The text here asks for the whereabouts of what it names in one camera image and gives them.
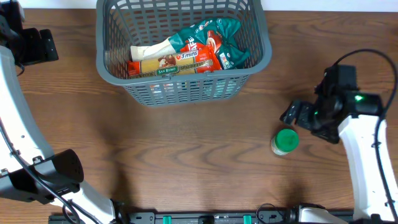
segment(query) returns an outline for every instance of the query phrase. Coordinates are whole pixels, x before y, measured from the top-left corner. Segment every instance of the teal chip bag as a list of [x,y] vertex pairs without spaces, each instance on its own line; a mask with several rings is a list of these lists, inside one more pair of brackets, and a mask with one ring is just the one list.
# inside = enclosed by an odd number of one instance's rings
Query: teal chip bag
[[234,40],[241,28],[236,19],[212,18],[182,29],[169,38],[176,52],[187,52],[211,45],[223,69],[234,69],[243,64],[250,52],[239,50]]

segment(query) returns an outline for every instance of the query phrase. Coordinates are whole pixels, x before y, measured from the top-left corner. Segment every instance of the green lid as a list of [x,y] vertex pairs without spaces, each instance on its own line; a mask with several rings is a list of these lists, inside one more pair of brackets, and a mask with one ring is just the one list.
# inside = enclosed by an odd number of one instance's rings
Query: green lid
[[283,152],[291,152],[299,145],[298,134],[291,129],[283,129],[275,137],[275,144]]

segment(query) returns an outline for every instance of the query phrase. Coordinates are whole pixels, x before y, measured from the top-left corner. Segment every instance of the green tape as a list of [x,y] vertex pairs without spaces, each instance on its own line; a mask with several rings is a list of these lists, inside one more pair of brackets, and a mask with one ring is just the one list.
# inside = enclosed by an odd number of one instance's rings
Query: green tape
[[243,224],[251,224],[251,215],[243,216]]
[[172,224],[172,217],[163,217],[163,224]]

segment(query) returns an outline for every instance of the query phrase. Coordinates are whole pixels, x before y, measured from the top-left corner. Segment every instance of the gray plastic basket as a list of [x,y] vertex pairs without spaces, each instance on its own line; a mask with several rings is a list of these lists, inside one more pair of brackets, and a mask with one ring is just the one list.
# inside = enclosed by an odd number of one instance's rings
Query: gray plastic basket
[[[180,29],[211,17],[241,21],[234,38],[241,50],[249,49],[251,53],[244,69],[127,79],[131,45],[157,44]],[[96,66],[101,77],[123,86],[147,106],[231,98],[250,75],[267,66],[272,55],[260,0],[98,0],[96,46]]]

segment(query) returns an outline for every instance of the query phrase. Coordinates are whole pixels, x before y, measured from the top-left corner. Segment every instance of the wooden tabletop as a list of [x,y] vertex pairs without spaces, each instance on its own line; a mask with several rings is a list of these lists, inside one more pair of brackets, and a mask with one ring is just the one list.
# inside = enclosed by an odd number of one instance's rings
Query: wooden tabletop
[[[254,210],[261,203],[299,202],[353,208],[343,145],[297,128],[300,145],[279,157],[270,139],[294,99],[314,100],[323,70],[343,54],[375,48],[398,62],[398,14],[266,12],[273,56],[231,100],[147,108],[106,83],[95,66],[95,10],[25,10],[25,28],[50,29],[59,61],[26,67],[22,90],[55,152],[73,149],[85,179],[107,197],[160,212]],[[363,91],[384,98],[388,64],[361,54]],[[398,170],[398,103],[387,137]],[[1,223],[46,223],[61,209],[0,199]]]

